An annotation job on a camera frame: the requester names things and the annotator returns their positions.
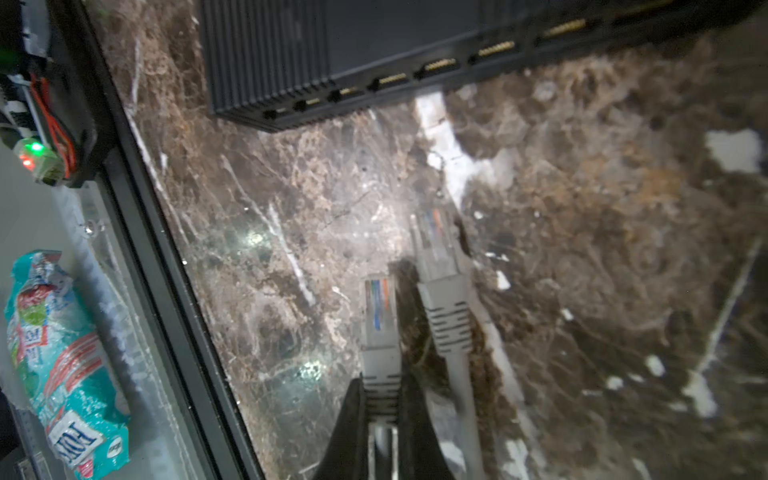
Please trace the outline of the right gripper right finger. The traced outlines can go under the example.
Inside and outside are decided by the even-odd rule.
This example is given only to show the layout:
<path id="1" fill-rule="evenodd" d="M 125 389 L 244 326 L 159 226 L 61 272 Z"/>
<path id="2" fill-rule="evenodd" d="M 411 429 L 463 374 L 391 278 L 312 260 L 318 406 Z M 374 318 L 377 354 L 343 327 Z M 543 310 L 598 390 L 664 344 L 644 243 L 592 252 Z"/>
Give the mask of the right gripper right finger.
<path id="1" fill-rule="evenodd" d="M 440 449 L 425 396 L 410 371 L 401 379 L 397 411 L 400 480 L 453 480 Z"/>

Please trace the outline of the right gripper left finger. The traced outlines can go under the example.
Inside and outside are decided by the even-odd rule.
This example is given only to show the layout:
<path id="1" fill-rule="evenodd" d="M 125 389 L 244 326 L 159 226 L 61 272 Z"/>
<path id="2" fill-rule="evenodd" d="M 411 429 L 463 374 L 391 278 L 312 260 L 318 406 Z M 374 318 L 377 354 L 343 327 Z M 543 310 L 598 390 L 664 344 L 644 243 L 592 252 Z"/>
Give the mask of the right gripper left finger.
<path id="1" fill-rule="evenodd" d="M 325 454 L 314 480 L 368 478 L 368 420 L 360 378 L 350 381 Z"/>

